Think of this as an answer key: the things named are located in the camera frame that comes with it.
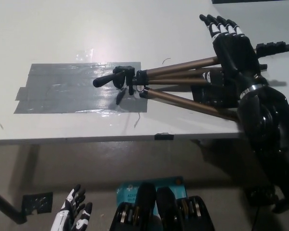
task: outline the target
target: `gray floor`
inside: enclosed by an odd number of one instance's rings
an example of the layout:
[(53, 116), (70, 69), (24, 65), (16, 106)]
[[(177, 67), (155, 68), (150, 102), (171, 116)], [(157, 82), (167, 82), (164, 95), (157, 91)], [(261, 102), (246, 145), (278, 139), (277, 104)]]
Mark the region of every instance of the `gray floor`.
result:
[[(192, 141), (105, 142), (0, 146), (0, 194), (20, 208), (22, 195), (54, 192), (53, 212), (15, 225), (0, 213), (0, 230), (49, 231), (58, 209), (77, 184), (93, 202), (89, 231), (107, 231), (116, 210), (115, 188), (127, 180), (182, 175), (188, 195), (200, 195), (216, 230), (250, 231), (256, 212), (240, 187), (266, 184), (243, 141), (219, 141), (210, 150)], [(289, 211), (261, 208), (257, 230), (289, 231)]]

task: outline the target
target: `white robotic hand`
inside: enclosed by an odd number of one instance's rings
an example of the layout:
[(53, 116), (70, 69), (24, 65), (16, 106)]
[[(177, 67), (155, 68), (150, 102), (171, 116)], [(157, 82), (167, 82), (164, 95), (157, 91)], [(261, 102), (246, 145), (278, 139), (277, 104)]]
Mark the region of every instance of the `white robotic hand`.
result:
[[(85, 192), (84, 189), (80, 189), (80, 184), (70, 192), (56, 215), (51, 231), (85, 231), (87, 229), (92, 203), (81, 204), (86, 198)], [(83, 211), (80, 219), (74, 224), (81, 210)]]

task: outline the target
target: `table leg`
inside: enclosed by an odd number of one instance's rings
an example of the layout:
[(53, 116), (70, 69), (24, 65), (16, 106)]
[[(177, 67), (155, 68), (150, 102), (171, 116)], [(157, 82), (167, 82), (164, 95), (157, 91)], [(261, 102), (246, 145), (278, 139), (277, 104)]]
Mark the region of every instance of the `table leg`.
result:
[(23, 224), (27, 221), (25, 214), (23, 212), (17, 211), (1, 195), (0, 195), (0, 211), (5, 215), (7, 215), (16, 224)]

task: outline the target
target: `cable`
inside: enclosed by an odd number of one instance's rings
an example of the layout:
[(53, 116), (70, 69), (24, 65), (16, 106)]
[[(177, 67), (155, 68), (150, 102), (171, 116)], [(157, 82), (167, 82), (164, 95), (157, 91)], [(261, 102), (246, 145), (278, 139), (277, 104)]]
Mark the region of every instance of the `cable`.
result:
[(260, 210), (260, 206), (257, 208), (256, 216), (255, 216), (251, 231), (256, 231), (255, 228), (256, 228), (256, 223), (257, 223), (257, 219), (258, 219), (258, 215), (259, 215), (259, 210)]

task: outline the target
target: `white table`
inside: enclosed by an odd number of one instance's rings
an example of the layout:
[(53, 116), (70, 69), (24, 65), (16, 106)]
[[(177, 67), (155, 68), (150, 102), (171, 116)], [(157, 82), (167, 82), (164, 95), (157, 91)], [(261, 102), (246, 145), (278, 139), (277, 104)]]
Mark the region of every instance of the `white table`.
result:
[[(214, 56), (201, 13), (235, 20), (253, 45), (289, 43), (289, 0), (0, 1), (0, 144), (142, 140), (157, 133), (175, 139), (237, 137), (232, 121), (153, 100), (135, 128), (138, 113), (13, 114), (32, 63), (141, 62), (144, 70), (162, 66), (166, 58), (171, 59), (164, 65)], [(269, 65), (269, 79), (287, 82), (278, 89), (289, 100), (289, 53), (261, 63)]]

